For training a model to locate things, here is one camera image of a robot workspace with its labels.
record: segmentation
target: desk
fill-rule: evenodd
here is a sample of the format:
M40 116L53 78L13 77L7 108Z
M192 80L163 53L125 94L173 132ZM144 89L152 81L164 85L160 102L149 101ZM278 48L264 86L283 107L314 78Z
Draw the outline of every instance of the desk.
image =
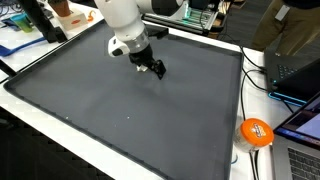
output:
M81 8L81 10L87 8L79 5L77 6ZM238 46L214 39L201 37L172 28L169 28L169 33L240 52ZM75 34L71 33L67 34L67 36L70 38ZM39 36L39 33L34 32L34 38L38 38ZM22 37L19 38L23 39L23 41L30 40ZM14 47L17 44L19 45L20 41L15 41L15 45L10 44L9 46L8 42L10 40L14 41L14 39L14 37L8 37L7 44L4 45L8 45L8 47ZM4 58L4 61L15 70L19 70L58 46L59 44L50 44L32 47L32 49L30 48L28 51L21 51L16 55ZM258 65L263 65L262 53L250 49L245 49L245 52L252 61ZM254 69L254 67L248 64L247 61L244 63L244 68L246 70ZM262 87L265 86L265 80L262 75L252 73L250 76L258 85ZM6 76L1 74L0 78L1 80L5 79ZM243 95L246 116L248 118L257 117L263 119L274 128L290 115L290 112L281 102L271 100L265 93L255 89L249 81L245 82ZM157 174L154 174L139 164L134 163L109 147L12 96L4 90L3 84L0 85L0 106L114 179L161 179ZM240 125L241 121L241 106L239 105L237 126ZM236 164L232 165L230 179L253 179L249 155L240 151L237 151L237 154L239 156L239 160ZM271 152L269 147L261 149L259 153L258 166L261 180L273 179Z

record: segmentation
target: gray mat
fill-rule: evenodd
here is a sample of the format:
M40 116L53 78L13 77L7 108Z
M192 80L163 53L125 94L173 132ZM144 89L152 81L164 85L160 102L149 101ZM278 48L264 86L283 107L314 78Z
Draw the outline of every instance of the gray mat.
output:
M168 179L229 178L239 53L169 36L152 40L163 80L111 58L96 25L6 89Z

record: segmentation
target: blue object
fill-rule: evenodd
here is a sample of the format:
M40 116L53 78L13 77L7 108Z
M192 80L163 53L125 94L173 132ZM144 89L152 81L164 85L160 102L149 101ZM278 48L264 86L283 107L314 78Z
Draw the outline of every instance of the blue object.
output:
M1 20L1 22L3 22L7 27L13 29L14 31L20 31L21 29L19 28L19 26L17 26L13 21L11 21L11 19L3 19Z
M280 93L274 93L274 94L275 94L275 95L278 95L278 96L286 97L286 98L288 98L288 99L296 100L296 101L298 101L298 102L301 102L301 104L297 104L297 103L294 103L294 102L291 102L291 101L284 100L286 103L292 104L292 105L294 105L294 106L301 107L302 104L305 104L305 103L306 103L306 101L302 101L302 100L299 100L299 99L296 99L296 98L292 98L292 97L289 97L289 96L285 96L285 95L280 94ZM280 98L273 96L272 93L269 93L268 96L269 96L270 98L272 98L272 99L275 99L275 100L278 100L278 101L282 101Z
M46 39L45 39L44 37L41 37L41 38L39 38L39 39L36 39L36 40L34 40L34 41L31 41L31 42L28 42L28 43L26 43L26 44L23 44L23 45L21 45L21 46L19 46L19 47L16 47L16 48L14 48L14 49L8 49L8 48L0 45L0 56L3 56L3 57L9 56L9 55L11 55L11 54L19 51L19 50L22 49L22 48L25 48L25 47L27 47L27 46L30 46L30 45L32 45L32 44L35 44L35 43L38 43L38 42L41 42L41 41L44 41L44 40L46 40Z
M26 17L27 17L27 15L25 13L23 13L23 14L15 15L15 16L11 17L10 19L12 21L21 21L21 20L24 20Z

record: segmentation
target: keyboard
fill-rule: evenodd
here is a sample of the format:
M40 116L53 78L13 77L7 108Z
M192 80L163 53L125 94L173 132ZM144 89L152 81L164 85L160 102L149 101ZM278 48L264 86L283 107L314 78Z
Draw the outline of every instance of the keyboard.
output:
M283 78L295 73L298 70L278 64L278 71L279 71L279 78L283 79Z
M288 148L293 180L320 180L320 157Z

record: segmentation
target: person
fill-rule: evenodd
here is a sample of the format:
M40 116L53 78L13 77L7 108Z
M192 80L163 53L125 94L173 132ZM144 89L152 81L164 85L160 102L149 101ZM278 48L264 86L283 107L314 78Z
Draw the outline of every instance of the person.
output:
M252 49L265 49L281 35L277 55L295 55L320 36L320 0L273 0L263 15L252 41Z

